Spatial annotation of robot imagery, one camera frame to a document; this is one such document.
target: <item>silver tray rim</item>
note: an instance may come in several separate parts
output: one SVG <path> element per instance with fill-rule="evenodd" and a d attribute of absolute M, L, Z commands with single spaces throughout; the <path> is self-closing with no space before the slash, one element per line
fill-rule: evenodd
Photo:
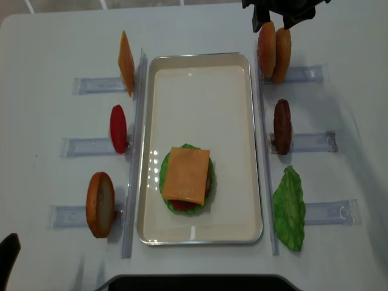
<path fill-rule="evenodd" d="M 258 183 L 258 195 L 259 195 L 259 201 L 260 201 L 260 215 L 261 215 L 261 228 L 258 233 L 258 235 L 250 239 L 248 241 L 241 241 L 241 240 L 231 240 L 231 241 L 145 241 L 141 238 L 138 230 L 138 210 L 139 210 L 139 198 L 140 198 L 140 188 L 141 188 L 141 172 L 142 172 L 142 167 L 143 167 L 143 156 L 144 156 L 144 143 L 145 143 L 145 132 L 146 132 L 146 120 L 147 120 L 147 108 L 148 108 L 148 101 L 149 101 L 149 80 L 150 80 L 150 74 L 151 70 L 150 68 L 152 67 L 153 63 L 158 60 L 158 59 L 167 59 L 167 58 L 191 58 L 191 57 L 197 57 L 197 56 L 215 56 L 215 55 L 231 55 L 231 54 L 238 54 L 243 56 L 247 62 L 248 62 L 248 69 L 249 69 L 249 82 L 250 82 L 250 102 L 251 102 L 251 108 L 252 108 L 252 122 L 253 122 L 253 134 L 254 136 L 254 143 L 255 143 L 255 163 L 256 163 L 256 177 L 257 177 L 257 183 Z M 209 245 L 209 244 L 252 244 L 256 242 L 261 235 L 263 234 L 263 228 L 264 228 L 264 221 L 263 221 L 263 206 L 261 203 L 261 194 L 260 194 L 260 182 L 259 182 L 259 168 L 258 168 L 258 148 L 257 148 L 257 140 L 256 140 L 256 124 L 255 124 L 255 109 L 253 106 L 253 90 L 252 90 L 252 73 L 251 73 L 251 68 L 250 68 L 250 62 L 247 56 L 243 53 L 240 52 L 228 52 L 228 53 L 205 53 L 205 54 L 197 54 L 197 55 L 173 55 L 173 56 L 157 56 L 154 58 L 150 65 L 149 65 L 149 72 L 148 72 L 148 78 L 147 78 L 147 94 L 145 97 L 145 104 L 144 104 L 144 112 L 143 112 L 143 120 L 142 120 L 142 135 L 141 135 L 141 155 L 140 155 L 140 161 L 139 161 L 139 169 L 138 169 L 138 188 L 136 189 L 136 212 L 135 212 L 135 227 L 136 227 L 136 233 L 138 235 L 139 240 L 148 245 L 148 246 L 182 246 L 182 245 Z"/>

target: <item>black object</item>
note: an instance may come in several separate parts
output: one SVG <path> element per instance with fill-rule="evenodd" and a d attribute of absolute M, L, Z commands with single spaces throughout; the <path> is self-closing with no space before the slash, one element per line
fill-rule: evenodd
<path fill-rule="evenodd" d="M 109 291 L 296 291 L 277 276 L 125 276 L 110 283 Z"/>
<path fill-rule="evenodd" d="M 290 29 L 303 20 L 313 19 L 315 6 L 323 1 L 331 0 L 242 0 L 242 7 L 255 6 L 252 24 L 253 31 L 258 32 L 263 24 L 271 21 L 269 11 L 283 15 L 284 28 Z"/>
<path fill-rule="evenodd" d="M 12 267 L 21 246 L 16 233 L 11 233 L 0 243 L 0 290 L 5 291 Z"/>

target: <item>orange cheese slice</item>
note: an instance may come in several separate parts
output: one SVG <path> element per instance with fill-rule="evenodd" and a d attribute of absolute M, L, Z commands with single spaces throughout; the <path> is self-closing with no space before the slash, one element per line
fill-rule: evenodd
<path fill-rule="evenodd" d="M 162 197 L 204 205 L 209 150 L 172 147 Z"/>
<path fill-rule="evenodd" d="M 135 78 L 135 63 L 125 31 L 122 31 L 118 64 L 129 96 L 132 96 L 133 80 Z"/>

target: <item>brown patty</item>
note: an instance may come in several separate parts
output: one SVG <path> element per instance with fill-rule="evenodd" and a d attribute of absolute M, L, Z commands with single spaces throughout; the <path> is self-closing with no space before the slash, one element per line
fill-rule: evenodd
<path fill-rule="evenodd" d="M 289 103 L 284 99 L 280 99 L 275 107 L 273 131 L 276 151 L 280 155 L 288 154 L 292 140 L 291 113 Z"/>

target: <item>sesame bun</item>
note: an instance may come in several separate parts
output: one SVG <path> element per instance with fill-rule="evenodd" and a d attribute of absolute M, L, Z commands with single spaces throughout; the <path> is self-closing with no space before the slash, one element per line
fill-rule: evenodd
<path fill-rule="evenodd" d="M 272 21 L 261 27 L 257 52 L 261 72 L 271 78 L 276 63 L 276 32 Z"/>
<path fill-rule="evenodd" d="M 273 70 L 272 81 L 280 84 L 286 78 L 291 58 L 290 30 L 281 28 L 276 32 L 276 66 Z"/>

